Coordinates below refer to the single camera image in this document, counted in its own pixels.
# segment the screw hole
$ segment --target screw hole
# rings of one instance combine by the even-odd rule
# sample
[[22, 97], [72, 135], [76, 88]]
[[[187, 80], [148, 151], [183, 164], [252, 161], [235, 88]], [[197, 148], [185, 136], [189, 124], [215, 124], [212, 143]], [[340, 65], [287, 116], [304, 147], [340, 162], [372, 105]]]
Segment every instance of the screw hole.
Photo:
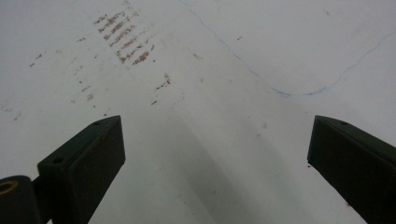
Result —
[[53, 164], [59, 164], [63, 161], [64, 161], [64, 158], [56, 158], [55, 160], [53, 160]]
[[0, 184], [0, 195], [8, 193], [18, 186], [18, 182], [15, 180], [6, 181]]

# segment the white surface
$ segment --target white surface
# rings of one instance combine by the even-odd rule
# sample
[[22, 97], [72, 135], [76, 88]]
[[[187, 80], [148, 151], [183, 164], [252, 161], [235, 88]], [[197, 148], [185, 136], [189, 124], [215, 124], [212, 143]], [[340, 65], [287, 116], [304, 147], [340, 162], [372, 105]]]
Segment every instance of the white surface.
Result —
[[[0, 177], [36, 178], [86, 125], [121, 115], [127, 162], [91, 223], [364, 223], [306, 154], [316, 114], [396, 146], [395, 11], [390, 0], [2, 1]], [[134, 49], [122, 63], [117, 51]]]

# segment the yellow ring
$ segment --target yellow ring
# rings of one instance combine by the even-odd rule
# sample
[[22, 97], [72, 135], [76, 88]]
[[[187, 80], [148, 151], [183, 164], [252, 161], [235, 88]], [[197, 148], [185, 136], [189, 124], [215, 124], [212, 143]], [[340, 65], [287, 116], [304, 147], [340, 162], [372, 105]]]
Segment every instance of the yellow ring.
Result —
[[5, 181], [3, 183], [0, 183], [0, 188], [4, 185], [9, 185], [9, 187], [8, 188], [6, 187], [5, 189], [0, 190], [0, 195], [7, 194], [10, 191], [14, 190], [18, 186], [18, 181], [15, 181], [15, 180]]

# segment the blue line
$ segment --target blue line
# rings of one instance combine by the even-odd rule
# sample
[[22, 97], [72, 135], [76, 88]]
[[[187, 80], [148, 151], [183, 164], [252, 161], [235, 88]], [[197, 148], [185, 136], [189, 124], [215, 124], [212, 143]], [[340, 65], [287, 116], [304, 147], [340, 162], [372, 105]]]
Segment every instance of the blue line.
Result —
[[[185, 2], [182, 1], [182, 0], [178, 0], [178, 1], [179, 1], [180, 3], [182, 3], [183, 5], [185, 5], [186, 7], [189, 6], [187, 3], [185, 3]], [[323, 87], [323, 88], [321, 88], [321, 89], [319, 89], [319, 90], [311, 91], [311, 92], [307, 92], [307, 93], [290, 93], [290, 92], [281, 91], [281, 90], [278, 90], [278, 89], [272, 87], [272, 86], [267, 82], [267, 80], [265, 80], [264, 77], [260, 76], [257, 72], [253, 71], [253, 70], [250, 68], [250, 66], [248, 65], [248, 63], [247, 63], [244, 59], [242, 59], [239, 55], [237, 55], [236, 53], [234, 53], [233, 50], [232, 50], [232, 48], [230, 47], [230, 45], [227, 44], [223, 39], [221, 39], [221, 38], [218, 36], [218, 34], [217, 34], [214, 30], [212, 30], [209, 26], [207, 26], [206, 24], [204, 24], [204, 22], [202, 21], [202, 19], [201, 19], [200, 16], [198, 16], [198, 15], [197, 15], [194, 11], [192, 11], [191, 9], [189, 9], [189, 12], [190, 12], [192, 15], [194, 15], [194, 16], [199, 20], [199, 22], [200, 22], [207, 30], [209, 30], [209, 31], [215, 36], [215, 38], [216, 38], [217, 40], [219, 40], [225, 47], [227, 47], [227, 49], [231, 52], [231, 54], [232, 54], [234, 57], [236, 57], [237, 59], [239, 59], [239, 61], [241, 61], [241, 62], [244, 64], [244, 66], [247, 68], [247, 70], [248, 70], [251, 74], [253, 74], [253, 75], [255, 75], [255, 76], [261, 78], [261, 79], [265, 82], [265, 84], [267, 84], [273, 91], [275, 91], [277, 94], [279, 94], [279, 95], [281, 95], [281, 96], [283, 96], [283, 97], [286, 97], [286, 98], [291, 97], [291, 96], [312, 96], [312, 95], [316, 95], [316, 94], [319, 94], [319, 93], [323, 93], [323, 92], [329, 90], [330, 88], [332, 88], [332, 87], [334, 87], [335, 85], [337, 85], [337, 84], [342, 80], [342, 78], [346, 75], [347, 72], [349, 72], [350, 70], [352, 70], [353, 68], [355, 68], [356, 66], [358, 66], [358, 65], [361, 63], [361, 61], [362, 61], [367, 55], [369, 55], [371, 52], [373, 52], [373, 51], [375, 51], [376, 49], [378, 49], [379, 46], [382, 44], [382, 42], [384, 42], [384, 41], [385, 41], [388, 37], [390, 37], [391, 35], [396, 34], [396, 32], [393, 32], [393, 33], [384, 35], [384, 36], [381, 38], [381, 40], [380, 40], [372, 49], [369, 49], [368, 51], [366, 51], [366, 52], [358, 59], [358, 61], [357, 61], [356, 63], [354, 63], [353, 65], [349, 66], [349, 67], [337, 78], [337, 80], [336, 80], [332, 85], [330, 85], [330, 86], [325, 86], [325, 87]]]

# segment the dark clamp jaw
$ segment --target dark clamp jaw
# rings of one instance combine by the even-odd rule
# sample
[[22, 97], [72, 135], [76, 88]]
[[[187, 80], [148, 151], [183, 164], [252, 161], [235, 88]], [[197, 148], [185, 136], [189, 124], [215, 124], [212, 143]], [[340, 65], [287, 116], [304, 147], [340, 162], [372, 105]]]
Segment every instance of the dark clamp jaw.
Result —
[[368, 223], [396, 223], [396, 148], [338, 119], [316, 116], [308, 162]]
[[0, 223], [86, 224], [125, 163], [120, 116], [98, 120], [37, 167], [0, 180]]

